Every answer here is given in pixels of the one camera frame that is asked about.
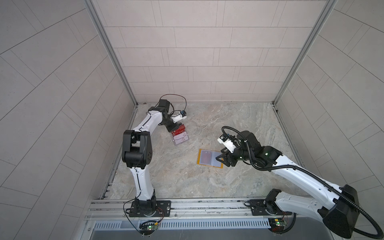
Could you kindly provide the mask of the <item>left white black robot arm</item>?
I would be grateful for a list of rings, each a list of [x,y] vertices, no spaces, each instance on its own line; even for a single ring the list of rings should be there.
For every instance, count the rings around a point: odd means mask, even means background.
[[[172,104],[161,99],[149,108],[147,116],[134,129],[123,134],[122,161],[130,169],[136,187],[134,212],[151,215],[156,211],[156,194],[151,183],[149,164],[153,157],[151,134],[157,126],[165,126],[169,133],[179,129],[180,124],[169,114]]]

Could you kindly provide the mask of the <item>yellow leather card holder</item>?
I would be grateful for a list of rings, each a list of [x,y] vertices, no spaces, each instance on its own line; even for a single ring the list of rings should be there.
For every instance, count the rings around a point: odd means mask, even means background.
[[[197,164],[202,166],[223,168],[223,163],[219,162],[216,157],[222,153],[217,151],[199,149]]]

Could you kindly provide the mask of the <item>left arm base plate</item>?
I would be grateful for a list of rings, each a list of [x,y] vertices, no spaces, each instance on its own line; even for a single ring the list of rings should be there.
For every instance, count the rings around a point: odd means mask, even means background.
[[[171,201],[141,201],[134,200],[126,213],[133,218],[169,217]]]

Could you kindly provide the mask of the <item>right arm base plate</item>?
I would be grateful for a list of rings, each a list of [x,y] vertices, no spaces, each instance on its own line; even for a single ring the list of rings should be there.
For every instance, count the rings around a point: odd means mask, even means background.
[[[275,202],[267,200],[249,200],[244,205],[251,209],[252,216],[291,216],[292,212],[282,211]]]

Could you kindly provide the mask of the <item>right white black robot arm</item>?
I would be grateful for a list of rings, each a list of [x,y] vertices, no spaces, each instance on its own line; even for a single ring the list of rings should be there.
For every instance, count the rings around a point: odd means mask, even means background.
[[[283,212],[303,215],[322,222],[334,234],[349,239],[356,231],[355,225],[361,207],[357,191],[349,185],[340,187],[300,167],[279,150],[262,146],[249,131],[240,132],[232,127],[222,127],[218,142],[225,147],[216,159],[227,167],[244,162],[262,172],[272,172],[304,190],[310,197],[289,195],[272,189],[263,203],[250,206],[270,215]]]

